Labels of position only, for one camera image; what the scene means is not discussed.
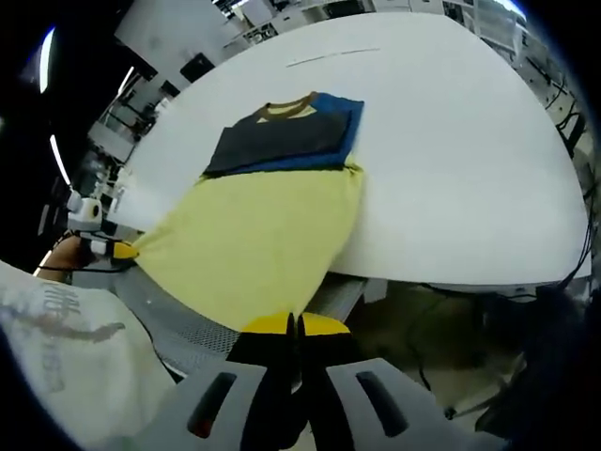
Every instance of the yellow t-shirt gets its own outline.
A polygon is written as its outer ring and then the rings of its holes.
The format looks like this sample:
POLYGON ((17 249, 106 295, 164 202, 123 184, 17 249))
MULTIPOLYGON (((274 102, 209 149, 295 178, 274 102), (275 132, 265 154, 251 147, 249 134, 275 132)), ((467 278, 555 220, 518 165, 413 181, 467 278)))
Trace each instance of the yellow t-shirt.
POLYGON ((298 315, 347 242, 362 176, 347 161, 336 171, 200 179, 135 243, 136 261, 176 299, 234 330, 298 315))

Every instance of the floor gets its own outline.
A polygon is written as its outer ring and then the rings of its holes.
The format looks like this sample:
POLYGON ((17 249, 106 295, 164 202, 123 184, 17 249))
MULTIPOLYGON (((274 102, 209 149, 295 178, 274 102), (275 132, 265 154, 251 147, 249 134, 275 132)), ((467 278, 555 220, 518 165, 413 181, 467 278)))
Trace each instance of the floor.
MULTIPOLYGON (((472 302, 391 282, 387 297, 376 303, 359 303, 347 326, 366 358, 382 357, 423 385, 408 347, 409 332, 410 342, 424 359, 424 374, 438 404, 463 412, 498 393, 499 377, 507 381, 517 361, 515 351, 484 337, 475 326, 472 302)), ((474 431, 483 412, 453 421, 474 431)), ((315 449, 309 429, 292 449, 315 449)))

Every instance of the wall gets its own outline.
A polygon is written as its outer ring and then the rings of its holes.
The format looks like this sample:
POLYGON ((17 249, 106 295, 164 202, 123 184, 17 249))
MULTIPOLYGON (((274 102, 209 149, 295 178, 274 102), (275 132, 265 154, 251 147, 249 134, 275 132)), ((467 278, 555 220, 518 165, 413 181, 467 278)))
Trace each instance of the wall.
POLYGON ((430 12, 444 14, 442 0, 409 0, 412 12, 430 12))
POLYGON ((138 111, 144 110, 149 103, 158 103, 165 94, 161 91, 161 86, 164 82, 164 78, 159 74, 147 82, 143 78, 138 80, 133 86, 135 95, 131 97, 129 105, 138 111))
POLYGON ((102 150, 125 162, 130 156, 133 144, 122 138, 103 124, 95 122, 88 133, 89 138, 102 150))
POLYGON ((179 70, 200 52, 223 63, 238 32, 209 0, 137 0, 115 36, 181 90, 190 82, 179 70))

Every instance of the black cable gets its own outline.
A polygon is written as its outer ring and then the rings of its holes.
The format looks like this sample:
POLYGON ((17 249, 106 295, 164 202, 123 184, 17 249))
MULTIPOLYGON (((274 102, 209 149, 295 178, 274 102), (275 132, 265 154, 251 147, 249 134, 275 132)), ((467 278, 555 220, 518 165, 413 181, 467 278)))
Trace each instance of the black cable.
POLYGON ((115 269, 111 269, 111 270, 101 270, 101 269, 93 269, 93 268, 79 268, 79 269, 73 269, 73 268, 54 268, 52 266, 38 266, 38 268, 40 268, 41 270, 47 270, 47 271, 61 271, 61 272, 124 272, 126 270, 128 270, 129 268, 131 268, 131 266, 124 266, 122 268, 115 268, 115 269))
POLYGON ((409 351, 411 352, 411 354, 413 354, 413 358, 417 362, 418 372, 420 373, 420 378, 422 379, 422 383, 424 384, 424 387, 429 392, 432 391, 432 386, 430 385, 430 382, 428 381, 428 379, 427 379, 427 377, 425 376, 425 373, 424 373, 424 358, 417 351, 417 348, 412 343, 411 338, 412 338, 412 336, 413 336, 413 334, 415 332, 415 329, 417 328, 417 325, 419 324, 420 319, 422 319, 425 316, 425 314, 431 312, 436 307, 438 307, 440 305, 440 303, 442 303, 445 300, 446 300, 446 298, 439 299, 435 303, 432 303, 427 308, 425 308, 424 310, 422 310, 420 312, 420 314, 417 317, 415 317, 415 319, 413 320, 413 322, 409 325, 409 327, 407 328, 407 332, 405 334, 405 342, 407 343, 407 347, 408 347, 409 351))
POLYGON ((584 194, 584 200, 587 200, 589 197, 591 197, 591 195, 593 195, 594 190, 597 188, 598 184, 599 184, 599 180, 597 180, 595 183, 593 183, 593 186, 591 188, 589 188, 587 190, 587 192, 584 194))
POLYGON ((526 57, 526 60, 527 60, 527 61, 528 61, 528 62, 531 64, 531 66, 532 66, 533 68, 535 68, 535 69, 536 69, 536 71, 537 71, 538 73, 540 73, 540 74, 543 76, 543 78, 545 79, 545 81, 547 82, 547 84, 548 84, 548 85, 555 85, 556 87, 558 87, 558 88, 559 88, 559 89, 560 89, 560 90, 563 92, 563 94, 565 94, 565 95, 567 95, 567 94, 568 94, 568 92, 567 92, 567 91, 565 91, 565 90, 564 90, 564 89, 563 89, 563 88, 560 86, 560 84, 558 84, 558 83, 556 83, 555 81, 553 81, 553 79, 550 77, 550 75, 549 75, 549 74, 547 74, 547 73, 546 73, 544 70, 542 70, 542 69, 541 69, 541 68, 540 68, 540 67, 539 67, 539 66, 538 66, 536 63, 534 63, 534 61, 532 61, 532 60, 531 60, 530 58, 528 58, 528 57, 526 57))
POLYGON ((505 394, 507 393, 508 390, 511 389, 511 387, 514 386, 514 384, 516 383, 516 379, 517 377, 521 374, 522 370, 525 368, 525 364, 526 364, 526 357, 524 356, 524 354, 522 353, 519 356, 519 361, 516 365, 516 369, 514 370, 513 374, 511 375, 511 379, 509 380, 509 383, 507 383, 506 385, 500 387, 499 392, 496 395, 493 395, 492 397, 490 397, 489 399, 480 402, 478 404, 476 404, 475 406, 472 406, 462 412, 458 412, 454 407, 448 407, 447 409, 445 409, 445 416, 447 417, 448 420, 455 420, 456 418, 462 417, 462 416, 466 416, 469 415, 470 413, 474 413, 474 412, 478 412, 481 411, 483 409, 488 409, 489 407, 491 407, 493 404, 495 404, 498 400, 501 400, 504 398, 505 394))
POLYGON ((580 258, 578 259, 578 264, 576 268, 572 270, 569 274, 565 276, 565 278, 557 284, 557 290, 564 291, 565 288, 572 282, 577 272, 580 270, 584 262, 586 261, 586 256, 591 252, 593 248, 593 204, 594 204, 594 196, 591 198, 590 206, 589 206, 589 223, 586 229, 586 235, 584 237, 584 245, 582 246, 582 252, 580 252, 580 258))
POLYGON ((475 292, 475 293, 468 293, 465 291, 453 291, 451 289, 445 289, 445 288, 437 288, 437 287, 433 287, 430 284, 420 284, 421 287, 424 288, 428 288, 431 289, 432 291, 438 293, 438 294, 442 294, 444 296, 448 296, 448 297, 452 297, 452 298, 482 298, 485 296, 494 296, 496 298, 501 298, 501 299, 505 299, 505 300, 512 300, 512 299, 518 299, 518 298, 533 298, 536 299, 536 295, 535 294, 529 294, 529 293, 523 293, 523 294, 516 294, 516 295, 512 295, 512 296, 505 296, 503 294, 499 294, 497 292, 494 291, 480 291, 480 292, 475 292))
POLYGON ((555 126, 558 129, 563 129, 566 125, 567 122, 570 120, 570 118, 573 115, 577 115, 578 113, 572 113, 574 111, 574 107, 576 106, 576 99, 574 99, 572 101, 572 104, 570 105, 570 109, 567 111, 567 115, 565 115, 565 117, 555 126))
POLYGON ((98 232, 85 232, 85 233, 89 233, 92 237, 98 238, 99 240, 104 240, 104 241, 108 241, 108 242, 123 242, 123 240, 121 240, 119 238, 108 237, 106 235, 101 235, 98 232))
POLYGON ((563 92, 563 87, 565 86, 565 75, 562 78, 562 85, 560 86, 560 89, 557 91, 556 96, 551 99, 551 101, 548 103, 548 105, 545 107, 546 110, 548 110, 550 108, 550 106, 555 103, 555 101, 562 95, 563 92))
POLYGON ((574 158, 574 149, 576 148, 576 144, 584 134, 584 128, 586 127, 586 120, 583 115, 578 115, 578 119, 572 127, 572 131, 570 135, 567 137, 567 141, 565 143, 565 148, 567 152, 574 158))

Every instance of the clothing stack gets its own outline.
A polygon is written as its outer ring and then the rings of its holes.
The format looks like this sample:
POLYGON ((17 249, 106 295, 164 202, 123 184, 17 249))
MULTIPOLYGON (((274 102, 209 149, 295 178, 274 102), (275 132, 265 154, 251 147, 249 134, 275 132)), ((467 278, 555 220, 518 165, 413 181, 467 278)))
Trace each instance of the clothing stack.
POLYGON ((140 267, 237 331, 298 315, 355 223, 362 170, 350 152, 362 108, 313 92, 225 128, 201 179, 136 243, 140 267))

